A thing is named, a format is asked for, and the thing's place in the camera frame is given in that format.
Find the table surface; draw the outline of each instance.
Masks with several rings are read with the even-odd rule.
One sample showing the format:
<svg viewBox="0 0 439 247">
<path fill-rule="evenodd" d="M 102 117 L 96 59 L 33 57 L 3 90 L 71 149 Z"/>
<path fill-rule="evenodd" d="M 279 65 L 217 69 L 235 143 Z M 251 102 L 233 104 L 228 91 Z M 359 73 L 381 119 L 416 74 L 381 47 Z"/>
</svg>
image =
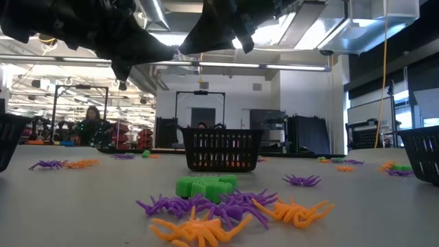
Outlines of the table surface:
<svg viewBox="0 0 439 247">
<path fill-rule="evenodd" d="M 84 170 L 28 170 L 38 160 L 83 158 L 102 164 Z M 414 176 L 377 171 L 389 160 L 408 165 L 404 150 L 355 151 L 348 158 L 366 163 L 344 173 L 316 159 L 269 158 L 253 172 L 237 174 L 242 191 L 268 188 L 284 199 L 293 195 L 307 207 L 329 200 L 335 208 L 306 230 L 270 221 L 266 231 L 253 220 L 220 246 L 438 246 L 439 188 Z M 293 187 L 281 180 L 285 174 L 315 174 L 323 181 L 314 188 Z M 171 246 L 152 234 L 150 219 L 134 201 L 149 203 L 149 196 L 160 193 L 173 196 L 180 176 L 197 175 L 183 155 L 117 161 L 93 148 L 18 146 L 0 174 L 0 246 Z M 178 222 L 172 215 L 159 217 Z"/>
</svg>

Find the black bin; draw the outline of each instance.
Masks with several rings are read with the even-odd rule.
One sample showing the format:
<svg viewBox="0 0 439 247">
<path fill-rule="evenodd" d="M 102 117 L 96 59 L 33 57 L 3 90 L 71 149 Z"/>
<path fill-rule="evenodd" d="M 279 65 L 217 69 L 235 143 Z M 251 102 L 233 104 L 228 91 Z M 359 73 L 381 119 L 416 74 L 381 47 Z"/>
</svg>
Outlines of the black bin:
<svg viewBox="0 0 439 247">
<path fill-rule="evenodd" d="M 404 130 L 399 135 L 416 177 L 439 185 L 439 126 Z"/>
<path fill-rule="evenodd" d="M 0 114 L 0 172 L 6 170 L 27 123 L 28 117 Z"/>
<path fill-rule="evenodd" d="M 187 166 L 196 172 L 249 172 L 256 168 L 263 130 L 183 128 Z"/>
</svg>

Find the metal frame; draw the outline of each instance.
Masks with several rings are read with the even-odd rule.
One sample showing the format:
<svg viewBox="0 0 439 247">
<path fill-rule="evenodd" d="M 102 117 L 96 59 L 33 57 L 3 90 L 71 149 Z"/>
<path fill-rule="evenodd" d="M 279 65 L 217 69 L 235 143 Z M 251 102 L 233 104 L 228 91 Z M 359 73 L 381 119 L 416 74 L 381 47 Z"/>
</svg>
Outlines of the metal frame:
<svg viewBox="0 0 439 247">
<path fill-rule="evenodd" d="M 54 111 L 52 112 L 52 122 L 50 128 L 50 141 L 53 141 L 54 131 L 55 131 L 55 114 L 56 114 L 56 102 L 58 101 L 58 89 L 65 88 L 66 90 L 70 88 L 75 88 L 78 90 L 82 89 L 105 89 L 105 104 L 104 104 L 104 120 L 107 118 L 107 104 L 108 104 L 108 87 L 107 86 L 90 86 L 90 85 L 75 85 L 75 86 L 65 86 L 65 85 L 56 85 L 55 86 L 55 96 L 54 96 Z"/>
<path fill-rule="evenodd" d="M 181 93 L 192 93 L 194 95 L 210 95 L 210 94 L 216 94 L 216 95 L 222 95 L 223 102 L 222 102 L 222 123 L 224 124 L 224 116 L 226 114 L 226 93 L 218 93 L 218 92 L 208 92 L 208 91 L 177 91 L 176 92 L 176 114 L 175 118 L 177 118 L 177 112 L 178 112 L 178 95 Z"/>
</svg>

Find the black basket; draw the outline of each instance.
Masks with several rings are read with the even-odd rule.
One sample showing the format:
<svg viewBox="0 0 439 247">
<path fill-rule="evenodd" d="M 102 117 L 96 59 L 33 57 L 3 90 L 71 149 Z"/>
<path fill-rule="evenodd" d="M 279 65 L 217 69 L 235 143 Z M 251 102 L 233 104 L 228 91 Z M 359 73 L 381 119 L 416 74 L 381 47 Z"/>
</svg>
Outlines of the black basket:
<svg viewBox="0 0 439 247">
<path fill-rule="evenodd" d="M 0 172 L 6 170 L 30 118 L 0 114 Z"/>
<path fill-rule="evenodd" d="M 196 172 L 249 172 L 256 168 L 263 130 L 183 128 L 187 166 Z"/>
<path fill-rule="evenodd" d="M 399 135 L 416 177 L 439 185 L 439 126 L 404 130 Z"/>
</svg>

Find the black plastic basket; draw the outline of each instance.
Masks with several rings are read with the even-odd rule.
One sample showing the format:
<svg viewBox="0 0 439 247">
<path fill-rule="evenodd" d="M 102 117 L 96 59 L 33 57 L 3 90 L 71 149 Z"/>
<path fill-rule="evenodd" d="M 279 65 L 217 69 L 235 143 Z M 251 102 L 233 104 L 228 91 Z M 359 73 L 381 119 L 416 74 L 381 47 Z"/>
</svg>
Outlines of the black plastic basket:
<svg viewBox="0 0 439 247">
<path fill-rule="evenodd" d="M 249 172 L 256 168 L 263 130 L 183 128 L 187 166 L 196 172 Z"/>
<path fill-rule="evenodd" d="M 439 126 L 404 130 L 399 135 L 416 177 L 439 185 Z"/>
<path fill-rule="evenodd" d="M 6 170 L 30 118 L 0 114 L 0 172 Z"/>
</svg>

